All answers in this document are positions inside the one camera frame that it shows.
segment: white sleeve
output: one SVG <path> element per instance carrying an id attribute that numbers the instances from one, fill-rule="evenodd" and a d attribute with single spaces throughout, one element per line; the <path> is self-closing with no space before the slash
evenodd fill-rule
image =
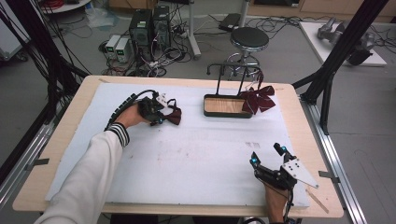
<path id="1" fill-rule="evenodd" d="M 94 136 L 86 153 L 35 224 L 96 223 L 120 161 L 122 147 L 128 142 L 129 136 L 123 126 L 110 127 L 109 131 Z"/>

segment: gray floor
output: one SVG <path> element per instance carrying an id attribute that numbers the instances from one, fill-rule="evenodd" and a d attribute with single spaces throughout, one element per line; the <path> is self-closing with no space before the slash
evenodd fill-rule
<path id="1" fill-rule="evenodd" d="M 60 16 L 61 22 L 78 21 L 85 17 L 76 10 Z M 209 17 L 201 17 L 197 26 Z M 89 29 L 87 20 L 73 24 L 73 34 L 64 39 L 82 63 L 93 73 L 101 74 L 106 61 L 98 46 L 111 34 L 127 30 L 129 20 L 116 20 L 111 28 Z M 207 22 L 205 27 L 217 27 Z M 392 27 L 396 36 L 396 27 Z M 204 29 L 201 32 L 219 32 Z M 165 78 L 216 79 L 217 73 L 206 74 L 210 63 L 222 62 L 236 52 L 229 35 L 198 35 L 203 56 L 198 61 L 174 63 Z M 58 39 L 54 40 L 61 49 Z M 376 52 L 388 63 L 385 67 L 342 66 L 333 81 L 329 131 L 368 223 L 392 223 L 396 220 L 396 55 L 384 48 Z M 269 47 L 255 53 L 260 60 L 266 82 L 293 83 L 317 71 L 321 63 L 311 49 L 303 32 L 295 27 L 283 28 Z M 47 99 L 47 84 L 31 61 L 12 61 L 0 67 L 0 162 L 18 144 Z M 304 92 L 306 87 L 297 90 Z M 13 198 L 0 211 L 0 223 L 32 223 L 36 213 L 16 212 L 11 208 Z M 108 223 L 101 216 L 99 223 Z M 190 217 L 179 217 L 171 223 L 192 223 Z M 339 219 L 305 218 L 304 223 L 350 223 L 347 215 Z"/>

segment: black bracket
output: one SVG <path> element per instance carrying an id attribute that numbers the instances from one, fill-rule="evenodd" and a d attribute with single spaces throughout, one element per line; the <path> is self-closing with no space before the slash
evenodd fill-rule
<path id="1" fill-rule="evenodd" d="M 352 21 L 341 35 L 329 57 L 319 70 L 292 84 L 294 89 L 297 89 L 311 82 L 308 90 L 301 95 L 301 99 L 310 105 L 315 105 L 318 97 L 323 92 L 323 101 L 320 111 L 320 127 L 325 134 L 329 134 L 327 124 L 330 98 L 332 94 L 332 80 L 344 60 L 349 56 L 350 52 L 365 34 L 387 2 L 388 0 L 363 1 L 361 7 L 356 12 Z"/>

